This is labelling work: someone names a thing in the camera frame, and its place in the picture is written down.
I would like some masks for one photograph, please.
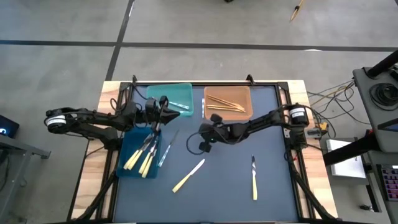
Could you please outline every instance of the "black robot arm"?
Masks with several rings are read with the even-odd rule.
[[[118,150],[121,146],[121,139],[118,138],[118,131],[128,131],[136,124],[152,124],[153,132],[158,133],[160,124],[167,124],[180,113],[168,108],[169,101],[166,96],[159,100],[158,107],[155,99],[148,99],[145,110],[139,110],[133,101],[128,101],[122,108],[121,113],[100,113],[86,108],[59,108],[48,110],[44,124],[49,132],[54,134],[76,133],[86,138],[99,139],[104,148]],[[94,124],[109,126],[100,128]]]
[[[289,116],[284,114],[285,110],[289,111]],[[213,114],[211,120],[213,124],[203,123],[199,127],[199,133],[205,140],[199,145],[199,149],[205,152],[210,151],[210,143],[236,144],[248,138],[250,134],[271,126],[282,126],[290,129],[290,139],[294,139],[291,146],[294,149],[303,148],[307,144],[303,130],[308,126],[309,122],[303,105],[283,105],[264,116],[246,123],[224,124],[222,118],[217,114]]]

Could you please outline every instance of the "keyboard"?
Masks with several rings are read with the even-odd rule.
[[[384,185],[384,196],[388,201],[398,202],[398,166],[377,165]]]

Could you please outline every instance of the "dark blue mat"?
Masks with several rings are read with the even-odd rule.
[[[144,95],[145,88],[139,91]],[[162,127],[161,155],[176,130],[180,132],[156,179],[120,178],[115,222],[265,222],[297,221],[289,168],[284,160],[280,127],[249,136],[237,145],[216,143],[209,154],[194,156],[185,141],[198,131],[203,87],[194,87],[195,112]],[[278,107],[274,87],[251,88],[257,118]],[[144,100],[134,94],[134,100]],[[200,136],[191,138],[197,147]],[[251,155],[256,157],[258,200],[252,200]],[[204,165],[175,194],[172,188],[203,158]]]

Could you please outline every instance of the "teal tray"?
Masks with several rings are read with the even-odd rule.
[[[181,116],[191,116],[193,114],[193,93],[191,83],[179,83],[169,85],[151,85],[147,87],[147,97],[154,97],[159,100],[161,96],[167,96],[169,108],[181,113]],[[189,109],[183,109],[173,105],[178,103],[189,106]]]

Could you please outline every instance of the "concrete floor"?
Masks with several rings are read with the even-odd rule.
[[[394,0],[136,0],[125,42],[327,45],[398,47],[398,7]],[[127,0],[2,0],[0,39],[110,41],[119,34]],[[66,219],[87,141],[47,132],[45,111],[97,107],[113,47],[0,45],[0,114],[21,124],[18,139],[52,151],[34,159],[13,213],[29,223]],[[388,52],[298,50],[217,50],[122,48],[113,80],[305,80],[321,91],[352,78],[352,70],[372,66]],[[368,121],[356,93],[352,115]],[[331,105],[325,115],[342,111]],[[339,137],[363,136],[369,126],[349,116],[334,119]],[[389,223],[383,213],[364,212],[363,185],[331,181],[340,218]]]

